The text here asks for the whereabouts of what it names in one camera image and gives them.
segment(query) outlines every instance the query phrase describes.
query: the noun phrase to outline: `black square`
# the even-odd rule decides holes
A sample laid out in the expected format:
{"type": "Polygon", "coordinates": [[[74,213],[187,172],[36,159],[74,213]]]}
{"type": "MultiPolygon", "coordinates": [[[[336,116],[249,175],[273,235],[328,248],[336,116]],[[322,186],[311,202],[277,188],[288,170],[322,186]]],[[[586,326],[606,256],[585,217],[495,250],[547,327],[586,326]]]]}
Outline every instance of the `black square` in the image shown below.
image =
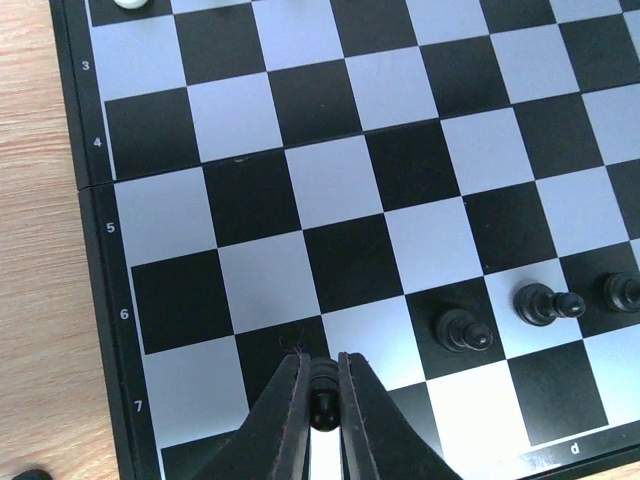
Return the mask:
{"type": "Polygon", "coordinates": [[[607,169],[629,237],[640,238],[640,160],[610,165],[607,169]]]}
{"type": "Polygon", "coordinates": [[[536,178],[602,165],[579,94],[520,103],[514,110],[536,178]]]}
{"type": "Polygon", "coordinates": [[[426,380],[504,360],[502,341],[484,278],[412,293],[407,295],[407,305],[426,380]],[[493,332],[493,345],[484,352],[451,352],[440,345],[435,334],[437,321],[454,308],[467,310],[478,323],[488,326],[493,332]]]}
{"type": "Polygon", "coordinates": [[[639,10],[640,0],[620,0],[620,5],[622,6],[622,10],[625,12],[630,10],[639,10]]]}
{"type": "Polygon", "coordinates": [[[418,44],[405,0],[331,0],[345,56],[418,44]]]}
{"type": "Polygon", "coordinates": [[[640,81],[640,62],[622,15],[560,25],[582,91],[640,81]]]}
{"type": "Polygon", "coordinates": [[[147,355],[233,335],[218,251],[131,269],[147,355]]]}
{"type": "Polygon", "coordinates": [[[344,60],[269,72],[285,145],[362,130],[344,60]]]}
{"type": "Polygon", "coordinates": [[[420,438],[442,456],[442,446],[436,419],[431,407],[431,399],[426,383],[417,383],[408,387],[389,391],[398,410],[402,412],[411,428],[420,435],[420,438]]]}
{"type": "Polygon", "coordinates": [[[234,433],[235,430],[163,448],[162,464],[166,480],[196,478],[202,468],[231,440],[234,433]]]}
{"type": "Polygon", "coordinates": [[[640,313],[611,312],[604,303],[604,283],[613,273],[638,273],[629,243],[598,248],[560,259],[567,286],[581,295],[587,311],[578,318],[583,337],[640,324],[640,313]]]}
{"type": "Polygon", "coordinates": [[[105,103],[119,180],[200,163],[186,88],[105,103]]]}
{"type": "Polygon", "coordinates": [[[549,0],[480,0],[491,33],[555,23],[549,0]]]}
{"type": "Polygon", "coordinates": [[[218,246],[300,230],[281,151],[204,166],[218,246]]]}
{"type": "Polygon", "coordinates": [[[175,16],[187,84],[266,70],[250,3],[175,16]]]}
{"type": "Polygon", "coordinates": [[[330,356],[320,317],[242,333],[236,335],[236,343],[249,408],[287,355],[302,352],[312,358],[330,356]]]}
{"type": "Polygon", "coordinates": [[[385,210],[460,195],[440,122],[366,135],[385,210]]]}
{"type": "Polygon", "coordinates": [[[485,274],[555,258],[535,183],[464,197],[485,274]]]}
{"type": "Polygon", "coordinates": [[[441,117],[509,105],[489,37],[420,47],[441,117]]]}
{"type": "Polygon", "coordinates": [[[509,360],[532,446],[607,425],[582,340],[509,360]]]}
{"type": "Polygon", "coordinates": [[[323,313],[402,295],[383,215],[304,232],[323,313]]]}
{"type": "Polygon", "coordinates": [[[144,6],[133,10],[119,7],[115,2],[89,0],[91,23],[94,27],[129,20],[171,15],[171,0],[149,0],[144,6]]]}

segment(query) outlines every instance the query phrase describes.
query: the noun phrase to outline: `wooden table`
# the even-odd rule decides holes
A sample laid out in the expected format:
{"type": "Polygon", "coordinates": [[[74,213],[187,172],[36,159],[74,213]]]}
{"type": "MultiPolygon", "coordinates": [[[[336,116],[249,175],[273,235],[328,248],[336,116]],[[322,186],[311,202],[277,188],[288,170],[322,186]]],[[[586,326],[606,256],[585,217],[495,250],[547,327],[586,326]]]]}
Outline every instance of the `wooden table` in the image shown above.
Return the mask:
{"type": "Polygon", "coordinates": [[[1,11],[0,480],[117,478],[49,6],[1,11]]]}

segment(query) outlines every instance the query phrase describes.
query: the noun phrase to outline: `black chess piece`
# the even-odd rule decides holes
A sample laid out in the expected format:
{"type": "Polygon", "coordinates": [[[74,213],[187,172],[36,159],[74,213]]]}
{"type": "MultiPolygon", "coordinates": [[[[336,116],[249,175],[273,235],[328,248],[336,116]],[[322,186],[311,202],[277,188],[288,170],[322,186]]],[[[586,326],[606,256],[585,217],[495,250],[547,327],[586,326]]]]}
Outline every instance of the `black chess piece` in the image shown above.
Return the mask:
{"type": "Polygon", "coordinates": [[[17,477],[13,477],[13,480],[51,480],[51,475],[44,470],[36,469],[23,472],[17,477]]]}
{"type": "Polygon", "coordinates": [[[614,312],[640,312],[640,275],[610,275],[604,283],[604,301],[614,312]]]}
{"type": "Polygon", "coordinates": [[[331,358],[311,360],[309,413],[310,424],[321,432],[340,425],[338,362],[331,358]]]}
{"type": "Polygon", "coordinates": [[[491,329],[461,308],[449,310],[438,319],[436,336],[440,344],[452,352],[483,352],[493,344],[491,329]]]}
{"type": "Polygon", "coordinates": [[[576,318],[587,307],[577,293],[554,293],[546,285],[532,283],[516,293],[513,304],[518,316],[537,327],[545,327],[556,318],[576,318]]]}

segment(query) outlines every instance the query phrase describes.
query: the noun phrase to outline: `chessboard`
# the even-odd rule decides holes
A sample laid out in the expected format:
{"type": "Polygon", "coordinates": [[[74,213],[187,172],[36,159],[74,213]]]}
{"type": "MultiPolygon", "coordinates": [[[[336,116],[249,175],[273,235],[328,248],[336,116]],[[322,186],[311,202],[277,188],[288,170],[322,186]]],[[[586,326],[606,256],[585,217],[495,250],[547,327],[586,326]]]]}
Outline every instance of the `chessboard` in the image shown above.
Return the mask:
{"type": "Polygon", "coordinates": [[[362,353],[465,479],[637,458],[602,283],[640,261],[640,1],[51,7],[122,478],[190,478],[296,351],[362,353]],[[532,283],[586,313],[524,322],[532,283]]]}

